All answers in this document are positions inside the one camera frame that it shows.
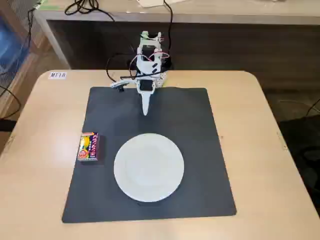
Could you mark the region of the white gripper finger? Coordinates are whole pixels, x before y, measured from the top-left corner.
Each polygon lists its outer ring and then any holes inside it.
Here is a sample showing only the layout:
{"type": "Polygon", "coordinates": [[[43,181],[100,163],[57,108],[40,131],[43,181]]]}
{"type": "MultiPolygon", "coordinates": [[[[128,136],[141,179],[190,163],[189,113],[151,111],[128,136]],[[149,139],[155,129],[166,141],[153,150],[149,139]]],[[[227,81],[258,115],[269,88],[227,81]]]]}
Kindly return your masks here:
{"type": "Polygon", "coordinates": [[[153,93],[152,92],[140,92],[139,94],[141,96],[142,112],[143,112],[143,115],[146,116],[149,111],[150,98],[153,93]]]}

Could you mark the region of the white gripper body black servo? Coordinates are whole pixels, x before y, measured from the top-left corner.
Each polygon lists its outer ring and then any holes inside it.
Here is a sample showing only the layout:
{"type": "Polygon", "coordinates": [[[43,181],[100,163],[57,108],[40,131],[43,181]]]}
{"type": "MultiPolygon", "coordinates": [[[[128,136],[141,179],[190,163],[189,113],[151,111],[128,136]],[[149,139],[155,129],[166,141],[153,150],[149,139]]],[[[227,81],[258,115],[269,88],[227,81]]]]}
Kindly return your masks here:
{"type": "Polygon", "coordinates": [[[136,80],[136,90],[139,94],[153,94],[156,89],[156,79],[152,76],[138,76],[136,80]]]}

